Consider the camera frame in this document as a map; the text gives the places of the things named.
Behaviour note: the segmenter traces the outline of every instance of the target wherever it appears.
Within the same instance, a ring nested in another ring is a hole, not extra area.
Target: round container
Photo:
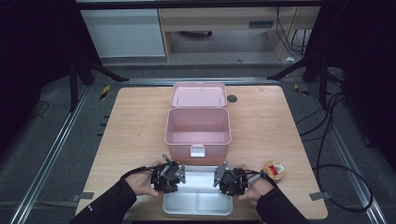
[[[268,161],[264,164],[263,170],[268,174],[276,183],[279,182],[285,175],[285,169],[277,161]]]

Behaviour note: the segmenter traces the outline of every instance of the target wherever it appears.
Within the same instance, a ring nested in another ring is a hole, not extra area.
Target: pink plastic container
[[[165,132],[173,161],[219,165],[231,143],[225,86],[221,83],[177,83]]]

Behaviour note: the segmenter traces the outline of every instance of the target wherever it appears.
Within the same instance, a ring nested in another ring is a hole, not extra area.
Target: white tray
[[[163,195],[167,214],[227,216],[233,211],[233,197],[213,187],[216,166],[186,166],[186,184]]]

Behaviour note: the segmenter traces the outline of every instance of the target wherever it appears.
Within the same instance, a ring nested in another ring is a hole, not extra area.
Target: white wall
[[[78,0],[110,1],[122,0]],[[84,10],[81,14],[99,57],[165,56],[157,9]]]

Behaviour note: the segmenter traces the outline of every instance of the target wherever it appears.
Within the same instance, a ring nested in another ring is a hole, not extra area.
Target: pink lid
[[[225,86],[219,82],[178,82],[174,85],[171,105],[176,107],[226,106]]]

